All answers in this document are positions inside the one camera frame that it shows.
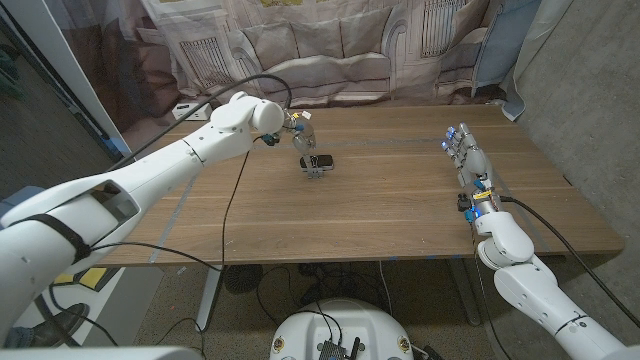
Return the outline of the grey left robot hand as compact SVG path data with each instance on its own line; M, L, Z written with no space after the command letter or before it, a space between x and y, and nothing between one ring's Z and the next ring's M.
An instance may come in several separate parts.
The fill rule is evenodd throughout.
M310 122L311 113L302 112L287 113L283 129L292 134L294 147L302 154L309 155L316 147L314 128Z

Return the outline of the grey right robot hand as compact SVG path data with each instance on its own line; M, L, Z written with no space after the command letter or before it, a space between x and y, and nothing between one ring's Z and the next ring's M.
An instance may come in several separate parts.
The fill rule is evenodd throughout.
M462 187L458 194L458 211L463 212L469 221L502 211L494 186L493 166L468 126L460 123L458 128L449 127L441 147L458 171L457 178Z

